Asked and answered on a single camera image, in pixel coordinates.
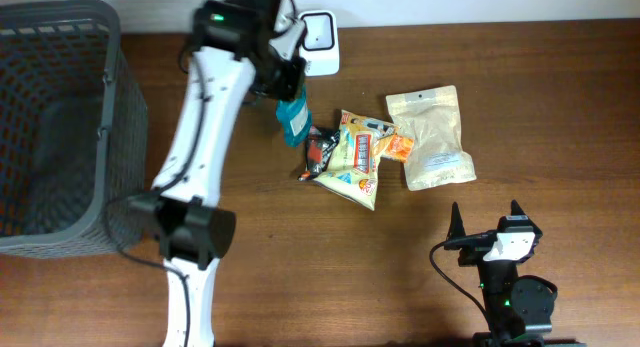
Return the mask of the small orange juice carton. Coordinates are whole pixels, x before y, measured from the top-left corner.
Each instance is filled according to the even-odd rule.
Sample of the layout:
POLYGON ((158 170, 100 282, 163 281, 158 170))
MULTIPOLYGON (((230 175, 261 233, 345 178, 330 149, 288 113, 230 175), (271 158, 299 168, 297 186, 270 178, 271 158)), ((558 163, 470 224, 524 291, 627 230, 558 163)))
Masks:
POLYGON ((414 140, 412 138, 392 134, 377 141, 374 153, 381 158, 406 163, 413 147, 414 140))

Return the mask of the black red snack packet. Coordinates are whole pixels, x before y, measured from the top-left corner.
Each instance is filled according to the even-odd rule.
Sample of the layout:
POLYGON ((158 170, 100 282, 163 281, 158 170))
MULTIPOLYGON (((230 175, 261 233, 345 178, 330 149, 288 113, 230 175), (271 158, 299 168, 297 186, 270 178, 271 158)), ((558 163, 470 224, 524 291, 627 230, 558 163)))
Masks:
POLYGON ((312 126, 305 140, 306 169, 299 181, 310 181, 323 173, 340 140, 338 130, 312 126))

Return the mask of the yellow snack chip bag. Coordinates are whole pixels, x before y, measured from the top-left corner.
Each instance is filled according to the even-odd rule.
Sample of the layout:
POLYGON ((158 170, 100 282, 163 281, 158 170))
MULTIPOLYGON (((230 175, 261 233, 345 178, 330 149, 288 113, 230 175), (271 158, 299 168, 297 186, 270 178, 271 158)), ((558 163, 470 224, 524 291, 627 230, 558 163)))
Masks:
POLYGON ((379 163, 396 132, 393 123, 342 110, 339 142, 314 182, 374 211, 379 163))

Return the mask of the teal mouthwash bottle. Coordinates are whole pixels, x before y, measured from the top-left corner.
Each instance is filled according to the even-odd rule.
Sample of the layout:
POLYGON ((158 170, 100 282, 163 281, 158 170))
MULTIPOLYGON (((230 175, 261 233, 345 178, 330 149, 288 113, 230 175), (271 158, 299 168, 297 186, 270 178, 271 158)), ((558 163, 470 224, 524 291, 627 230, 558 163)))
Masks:
POLYGON ((305 86, 295 100, 277 103, 276 118, 283 127, 285 144, 289 147, 297 147, 307 138, 312 125, 312 113, 308 108, 305 86))

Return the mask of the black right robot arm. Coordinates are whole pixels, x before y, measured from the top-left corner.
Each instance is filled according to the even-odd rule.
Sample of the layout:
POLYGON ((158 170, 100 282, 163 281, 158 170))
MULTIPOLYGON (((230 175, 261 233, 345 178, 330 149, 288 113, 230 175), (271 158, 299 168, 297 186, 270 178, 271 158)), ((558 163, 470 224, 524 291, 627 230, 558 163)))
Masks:
POLYGON ((519 204, 499 219, 493 230, 467 234, 454 203, 444 241, 459 253, 458 265, 478 270, 483 296, 481 312, 489 331, 473 337, 476 346, 542 346, 552 330, 558 288, 548 280, 521 275, 518 266, 534 255, 543 233, 519 204))

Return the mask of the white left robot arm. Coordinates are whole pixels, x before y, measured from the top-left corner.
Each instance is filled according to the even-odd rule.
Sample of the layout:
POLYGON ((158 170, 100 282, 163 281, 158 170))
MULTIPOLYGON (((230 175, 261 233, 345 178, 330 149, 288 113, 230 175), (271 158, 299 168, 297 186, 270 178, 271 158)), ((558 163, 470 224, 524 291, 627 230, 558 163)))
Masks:
POLYGON ((306 61, 306 25, 283 0, 206 0, 194 11, 181 57, 188 82, 173 141, 150 191, 127 198, 148 218, 167 274, 164 345, 212 346, 217 268, 236 216, 219 208, 224 162, 247 95, 293 101, 306 61))

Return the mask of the beige kraft paper pouch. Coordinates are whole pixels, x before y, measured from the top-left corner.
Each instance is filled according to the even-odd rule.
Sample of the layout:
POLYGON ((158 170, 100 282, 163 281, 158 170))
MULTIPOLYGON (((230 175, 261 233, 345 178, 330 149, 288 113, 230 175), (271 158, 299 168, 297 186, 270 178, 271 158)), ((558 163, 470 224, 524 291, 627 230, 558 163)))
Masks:
POLYGON ((455 86, 388 95, 385 101, 393 123, 414 141, 404 163, 409 190, 476 179, 472 157, 462 148, 461 113, 455 86))

